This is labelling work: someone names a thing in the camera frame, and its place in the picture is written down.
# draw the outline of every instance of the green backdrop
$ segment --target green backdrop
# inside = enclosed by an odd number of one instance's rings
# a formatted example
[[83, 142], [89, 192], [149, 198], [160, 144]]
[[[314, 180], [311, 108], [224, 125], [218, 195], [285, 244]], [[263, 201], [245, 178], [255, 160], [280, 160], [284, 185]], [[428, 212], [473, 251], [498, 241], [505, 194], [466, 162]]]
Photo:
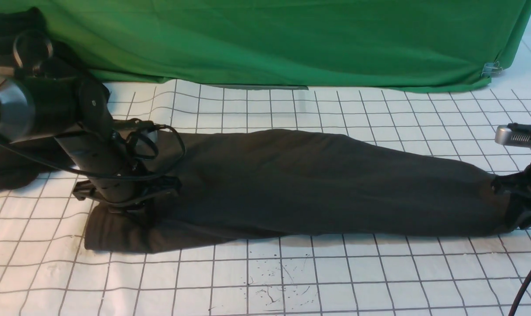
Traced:
[[531, 0], [0, 0], [38, 7], [103, 80], [437, 92], [508, 68]]

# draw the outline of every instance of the black fabric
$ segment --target black fabric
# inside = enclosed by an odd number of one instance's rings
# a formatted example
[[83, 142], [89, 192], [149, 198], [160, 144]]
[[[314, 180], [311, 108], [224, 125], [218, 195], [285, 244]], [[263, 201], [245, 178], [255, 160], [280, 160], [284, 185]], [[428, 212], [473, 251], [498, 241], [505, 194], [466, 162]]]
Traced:
[[[13, 44], [16, 37], [27, 30], [39, 30], [46, 34], [46, 24], [41, 12], [32, 8], [26, 12], [15, 14], [0, 14], [0, 66], [15, 68], [17, 64], [13, 56]], [[62, 42], [53, 41], [54, 56], [43, 63], [42, 70], [48, 78], [83, 77], [90, 78], [103, 89], [106, 100], [109, 90], [92, 76], [75, 52]], [[22, 42], [19, 46], [21, 59], [36, 60], [46, 50], [42, 42]], [[14, 144], [18, 148], [25, 148], [41, 158], [48, 158], [63, 166], [72, 166], [72, 160], [67, 156], [54, 138], [31, 140]], [[41, 164], [36, 164], [17, 154], [0, 148], [0, 190], [12, 190], [26, 186], [40, 172], [53, 171]]]
[[[343, 135], [267, 130], [182, 134], [187, 156], [172, 175], [178, 198], [155, 199], [157, 225], [143, 229], [98, 205], [89, 216], [91, 250], [162, 252], [240, 238], [386, 233], [489, 236], [510, 232], [509, 196], [492, 174], [455, 160], [373, 146]], [[159, 133], [164, 166], [179, 154]]]

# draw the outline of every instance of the wire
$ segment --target wire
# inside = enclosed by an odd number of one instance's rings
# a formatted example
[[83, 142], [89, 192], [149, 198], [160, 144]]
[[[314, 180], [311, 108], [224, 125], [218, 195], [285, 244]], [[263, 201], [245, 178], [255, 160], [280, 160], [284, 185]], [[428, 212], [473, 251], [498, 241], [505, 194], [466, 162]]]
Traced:
[[165, 168], [161, 168], [160, 170], [157, 170], [157, 172], [151, 172], [149, 175], [146, 176], [113, 176], [111, 174], [102, 174], [102, 173], [95, 173], [95, 172], [86, 172], [82, 170], [77, 170], [75, 168], [69, 168], [66, 166], [58, 165], [54, 162], [50, 162], [48, 160], [45, 160], [43, 158], [39, 158], [37, 156], [34, 156], [33, 154], [29, 154], [23, 150], [19, 150], [15, 146], [12, 146], [11, 144], [4, 142], [0, 139], [0, 146], [4, 148], [5, 150], [9, 150], [11, 152], [14, 152], [15, 154], [19, 154], [20, 156], [23, 156], [24, 158], [27, 158], [33, 162], [37, 162], [38, 164], [43, 164], [48, 166], [49, 168], [58, 169], [65, 172], [70, 172], [72, 174], [77, 174], [79, 176], [87, 176], [89, 178], [97, 178], [97, 179], [106, 179], [106, 180], [122, 180], [122, 181], [148, 181], [148, 180], [154, 180], [156, 178], [160, 178], [161, 176], [167, 175], [173, 168], [179, 164], [179, 162], [185, 157], [185, 153], [187, 150], [185, 149], [185, 144], [183, 143], [183, 140], [179, 133], [175, 130], [175, 128], [168, 126], [168, 125], [159, 125], [156, 126], [155, 130], [162, 130], [162, 129], [168, 129], [176, 136], [179, 142], [179, 146], [182, 149], [182, 154], [175, 160], [173, 163], [171, 163], [169, 166]]
[[530, 269], [530, 272], [528, 272], [528, 275], [526, 275], [524, 282], [522, 282], [520, 289], [518, 290], [517, 296], [515, 297], [513, 304], [511, 305], [509, 316], [514, 316], [514, 314], [517, 312], [517, 308], [518, 308], [518, 305], [520, 304], [520, 300], [522, 299], [522, 296], [526, 292], [526, 289], [528, 288], [530, 281], [531, 281], [531, 269]]

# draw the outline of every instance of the white grid surface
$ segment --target white grid surface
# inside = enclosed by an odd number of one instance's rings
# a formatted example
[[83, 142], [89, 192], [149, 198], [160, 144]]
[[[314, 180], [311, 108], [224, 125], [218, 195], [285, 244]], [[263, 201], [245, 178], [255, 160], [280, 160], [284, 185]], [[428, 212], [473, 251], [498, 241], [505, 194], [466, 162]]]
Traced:
[[[396, 150], [522, 170], [531, 150], [494, 143], [531, 124], [531, 89], [415, 94], [375, 88], [225, 90], [184, 81], [110, 84], [115, 118], [180, 132], [341, 133]], [[155, 255], [83, 248], [93, 204], [77, 178], [0, 194], [0, 315], [506, 315], [531, 267], [531, 229], [490, 238], [295, 236]], [[531, 285], [518, 315], [531, 316]]]

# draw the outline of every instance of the folded cloth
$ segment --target folded cloth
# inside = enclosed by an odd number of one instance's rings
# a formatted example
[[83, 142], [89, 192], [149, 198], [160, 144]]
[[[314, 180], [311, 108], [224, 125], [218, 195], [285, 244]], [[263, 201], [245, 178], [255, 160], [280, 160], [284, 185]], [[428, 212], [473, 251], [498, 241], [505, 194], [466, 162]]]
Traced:
[[[154, 199], [155, 226], [98, 205], [87, 222], [87, 249], [155, 253], [294, 234], [460, 237], [516, 228], [506, 222], [509, 195], [491, 189], [493, 174], [465, 162], [339, 134], [181, 136], [187, 154], [170, 176], [183, 187], [179, 197]], [[171, 133], [159, 132], [157, 146], [150, 170], [180, 154]]]

